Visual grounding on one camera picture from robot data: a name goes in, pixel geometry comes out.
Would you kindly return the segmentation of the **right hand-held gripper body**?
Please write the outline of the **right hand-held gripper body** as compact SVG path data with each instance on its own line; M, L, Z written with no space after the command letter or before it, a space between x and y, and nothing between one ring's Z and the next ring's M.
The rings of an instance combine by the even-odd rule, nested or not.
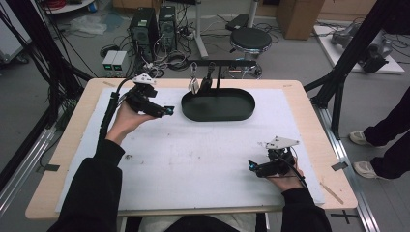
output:
M298 144L298 140L279 136L268 142L265 148L268 151L269 161L256 165L256 176L265 178L286 174L295 164L291 149Z

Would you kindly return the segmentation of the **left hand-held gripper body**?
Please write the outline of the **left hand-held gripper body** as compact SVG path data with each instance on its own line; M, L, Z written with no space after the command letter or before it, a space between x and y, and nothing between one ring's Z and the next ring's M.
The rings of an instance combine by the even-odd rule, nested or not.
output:
M150 98L157 95L153 87L156 80L148 73L143 73L135 76L132 82L134 86L125 94L125 101L129 107L136 113L142 111L153 117L163 117L164 108L150 101Z

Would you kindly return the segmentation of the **black car key fob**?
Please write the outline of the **black car key fob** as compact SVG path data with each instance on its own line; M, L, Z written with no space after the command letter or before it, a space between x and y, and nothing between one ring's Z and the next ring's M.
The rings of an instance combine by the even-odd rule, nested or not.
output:
M208 65L207 75L202 79L199 92L206 93L208 92L213 84L212 73L215 70L216 64L211 62Z

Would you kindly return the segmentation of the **black key rack with tray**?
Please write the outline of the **black key rack with tray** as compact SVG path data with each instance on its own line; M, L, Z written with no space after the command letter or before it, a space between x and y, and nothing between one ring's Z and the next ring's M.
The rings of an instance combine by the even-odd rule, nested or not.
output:
M192 60L197 67L216 64L212 73L213 84L206 93L194 95L190 90L182 97L183 114L196 122L243 121L249 118L255 109L255 99L248 91L239 88L221 88L221 68L223 66L244 67L254 62L242 60Z

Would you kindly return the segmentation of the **person's right hand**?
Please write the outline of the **person's right hand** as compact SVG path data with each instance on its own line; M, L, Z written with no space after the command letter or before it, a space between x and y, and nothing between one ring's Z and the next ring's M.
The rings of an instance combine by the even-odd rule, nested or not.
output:
M304 185L300 178L304 176L304 172L295 164L289 171L280 176L268 177L267 180L274 184L281 192L291 189L299 189Z

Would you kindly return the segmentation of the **person's left hand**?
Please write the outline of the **person's left hand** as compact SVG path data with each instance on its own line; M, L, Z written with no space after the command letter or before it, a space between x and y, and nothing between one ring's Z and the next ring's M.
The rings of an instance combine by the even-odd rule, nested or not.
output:
M150 120L154 120L154 117L134 112L131 107L123 101L117 111L114 123L105 138L120 145L130 132Z

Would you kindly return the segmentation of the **white table mat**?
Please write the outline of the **white table mat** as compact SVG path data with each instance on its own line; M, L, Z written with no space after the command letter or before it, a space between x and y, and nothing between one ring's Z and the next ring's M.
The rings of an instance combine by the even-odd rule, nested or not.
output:
M325 202L283 91L253 89L256 107L244 121L194 122L182 113L184 88L160 88L155 103L173 115L139 126L122 143L122 211L279 206L280 191L249 171L267 161L275 137L297 141L293 150L315 203Z

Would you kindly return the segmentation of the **large black computer tower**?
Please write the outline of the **large black computer tower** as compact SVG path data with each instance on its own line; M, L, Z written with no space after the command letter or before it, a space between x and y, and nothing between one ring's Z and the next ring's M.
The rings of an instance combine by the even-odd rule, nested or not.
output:
M137 52L147 62L155 59L154 43L159 38L156 11L154 8L137 8L129 27Z

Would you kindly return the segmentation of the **slim black computer tower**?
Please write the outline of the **slim black computer tower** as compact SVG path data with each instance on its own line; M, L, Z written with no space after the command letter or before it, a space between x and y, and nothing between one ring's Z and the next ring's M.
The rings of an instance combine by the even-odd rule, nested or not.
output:
M170 52L177 48L176 42L176 9L174 6L161 6L159 12L159 29L162 49Z

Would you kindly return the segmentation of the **white desk leg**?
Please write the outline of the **white desk leg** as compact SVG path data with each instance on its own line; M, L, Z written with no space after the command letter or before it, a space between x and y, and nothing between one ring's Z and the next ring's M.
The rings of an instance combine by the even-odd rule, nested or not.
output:
M195 1L195 31L194 39L202 59L208 59L209 54L201 37L201 0Z

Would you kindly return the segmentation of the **person's lap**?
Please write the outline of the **person's lap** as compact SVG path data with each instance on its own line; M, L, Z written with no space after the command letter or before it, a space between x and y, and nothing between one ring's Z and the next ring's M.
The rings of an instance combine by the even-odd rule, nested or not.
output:
M120 232L269 232L263 213L127 217Z

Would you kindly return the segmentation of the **clear plastic sheet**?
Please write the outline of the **clear plastic sheet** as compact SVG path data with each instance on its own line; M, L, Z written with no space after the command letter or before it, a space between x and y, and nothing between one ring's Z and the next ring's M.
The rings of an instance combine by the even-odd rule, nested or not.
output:
M102 23L99 16L84 15L70 21L71 29L91 35L102 35L107 25Z

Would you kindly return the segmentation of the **black flat pedal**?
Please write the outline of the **black flat pedal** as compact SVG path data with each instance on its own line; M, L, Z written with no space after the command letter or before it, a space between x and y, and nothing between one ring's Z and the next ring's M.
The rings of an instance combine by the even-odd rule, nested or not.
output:
M249 16L247 14L238 14L235 18L228 21L225 25L225 29L234 31L240 28L248 26Z

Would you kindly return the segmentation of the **white floor board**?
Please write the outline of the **white floor board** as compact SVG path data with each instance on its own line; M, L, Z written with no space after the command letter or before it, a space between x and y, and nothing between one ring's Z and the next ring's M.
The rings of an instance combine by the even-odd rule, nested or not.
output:
M331 65L334 67L339 60L344 49L339 44L332 44L331 38L334 32L328 26L314 26L314 32L318 35L318 41L321 43L323 50L325 51ZM384 74L403 74L405 70L401 65L390 55L386 57L388 61L383 67L381 67L377 73Z

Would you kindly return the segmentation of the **grey robot part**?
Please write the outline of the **grey robot part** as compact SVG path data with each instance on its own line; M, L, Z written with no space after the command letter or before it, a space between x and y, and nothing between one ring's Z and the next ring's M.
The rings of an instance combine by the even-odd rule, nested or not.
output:
M339 44L342 48L346 48L353 40L359 28L359 24L351 23L344 30L334 32L331 38L331 44Z

